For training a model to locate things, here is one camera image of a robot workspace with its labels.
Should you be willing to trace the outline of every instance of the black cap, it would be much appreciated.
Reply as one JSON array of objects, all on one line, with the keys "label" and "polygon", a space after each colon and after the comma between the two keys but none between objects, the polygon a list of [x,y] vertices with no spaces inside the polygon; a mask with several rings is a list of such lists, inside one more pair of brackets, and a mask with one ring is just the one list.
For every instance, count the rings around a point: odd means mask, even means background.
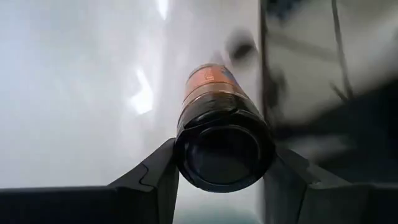
[{"label": "black cap", "polygon": [[233,192],[255,183],[273,155],[265,122],[244,110],[202,114],[185,125],[175,143],[180,172],[210,192]]}]

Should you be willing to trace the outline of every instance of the white surface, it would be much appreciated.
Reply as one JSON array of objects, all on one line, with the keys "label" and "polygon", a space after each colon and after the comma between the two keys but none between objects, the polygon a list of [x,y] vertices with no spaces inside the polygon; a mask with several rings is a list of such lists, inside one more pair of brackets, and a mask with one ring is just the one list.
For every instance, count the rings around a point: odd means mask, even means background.
[{"label": "white surface", "polygon": [[[175,136],[189,73],[235,29],[257,42],[257,4],[0,1],[0,187],[104,185],[132,169]],[[232,72],[257,102],[258,62]],[[176,222],[210,205],[259,217],[258,188],[210,194],[181,178]]]}]

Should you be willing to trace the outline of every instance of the black plastic lid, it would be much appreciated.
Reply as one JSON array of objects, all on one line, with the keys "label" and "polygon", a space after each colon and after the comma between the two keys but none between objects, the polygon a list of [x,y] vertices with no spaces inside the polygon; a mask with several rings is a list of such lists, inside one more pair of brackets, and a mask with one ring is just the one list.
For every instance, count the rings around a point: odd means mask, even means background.
[{"label": "black plastic lid", "polygon": [[187,148],[187,164],[210,184],[229,185],[249,177],[259,160],[259,145],[239,126],[212,127],[202,131]]}]

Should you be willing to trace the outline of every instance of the bottle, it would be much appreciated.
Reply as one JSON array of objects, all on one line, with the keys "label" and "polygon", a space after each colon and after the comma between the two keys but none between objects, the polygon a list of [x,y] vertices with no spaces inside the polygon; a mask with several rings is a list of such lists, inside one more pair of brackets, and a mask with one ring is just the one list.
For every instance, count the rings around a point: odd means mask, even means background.
[{"label": "bottle", "polygon": [[233,192],[261,178],[275,146],[265,119],[223,65],[194,70],[178,120],[174,155],[194,186]]}]

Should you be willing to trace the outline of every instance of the orange label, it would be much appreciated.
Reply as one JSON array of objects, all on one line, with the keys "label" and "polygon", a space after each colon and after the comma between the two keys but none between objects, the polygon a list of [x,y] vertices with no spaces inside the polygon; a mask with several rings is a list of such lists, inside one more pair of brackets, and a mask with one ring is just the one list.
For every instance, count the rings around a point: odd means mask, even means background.
[{"label": "orange label", "polygon": [[230,72],[221,65],[209,65],[207,67],[199,68],[187,81],[185,97],[187,97],[193,90],[207,83],[221,82],[237,85],[233,77],[229,78],[226,74],[230,74]]}]

